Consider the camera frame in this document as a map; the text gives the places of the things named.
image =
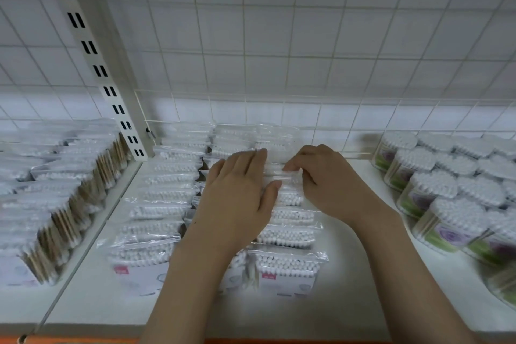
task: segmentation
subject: forearm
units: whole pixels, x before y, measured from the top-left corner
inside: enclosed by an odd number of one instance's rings
[[[141,344],[198,344],[231,256],[195,239],[183,239],[170,259],[163,288]]]
[[[382,203],[375,223],[353,226],[370,261],[392,340],[478,344],[426,268],[399,214]]]

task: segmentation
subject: left hand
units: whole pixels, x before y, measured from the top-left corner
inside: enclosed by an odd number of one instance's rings
[[[281,187],[281,181],[272,181],[261,194],[266,159],[265,149],[237,152],[212,166],[186,242],[205,242],[233,256],[260,234]]]

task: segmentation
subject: store shelf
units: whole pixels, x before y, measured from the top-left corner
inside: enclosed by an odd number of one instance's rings
[[[373,191],[395,208],[398,194],[383,183],[381,174],[368,161],[350,163]],[[111,220],[123,215],[122,210],[122,206],[117,207]],[[213,305],[208,337],[389,339],[362,245],[346,225],[326,216],[321,220],[325,230],[316,248],[328,253],[330,263],[321,270],[309,297],[263,297],[252,288],[220,297]],[[106,226],[101,236],[108,232]],[[516,333],[516,312],[488,292],[481,279],[481,267],[473,259],[462,253],[444,257],[415,240],[414,244],[470,328],[487,336]],[[38,333],[135,337],[141,333],[155,300],[156,296],[125,297],[103,256],[92,248]]]
[[[30,333],[45,319],[76,273],[139,167],[140,162],[130,163],[115,187],[109,191],[106,198],[106,208],[95,215],[92,226],[86,231],[82,243],[73,250],[71,259],[65,264],[64,270],[55,286],[35,288],[0,287],[0,336],[19,336]]]

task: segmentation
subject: hand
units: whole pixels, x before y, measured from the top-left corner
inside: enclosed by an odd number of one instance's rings
[[[237,152],[213,165],[184,239],[202,240],[231,257],[249,245],[269,223],[281,186],[273,181],[261,194],[266,159],[262,149]]]
[[[384,204],[344,157],[324,144],[304,146],[283,167],[286,171],[299,169],[303,169],[306,198],[351,227]]]

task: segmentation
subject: white tile wall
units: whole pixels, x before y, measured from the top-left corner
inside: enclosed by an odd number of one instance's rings
[[[108,1],[148,120],[297,125],[345,152],[516,129],[516,0]],[[0,128],[112,114],[67,24],[0,0]]]

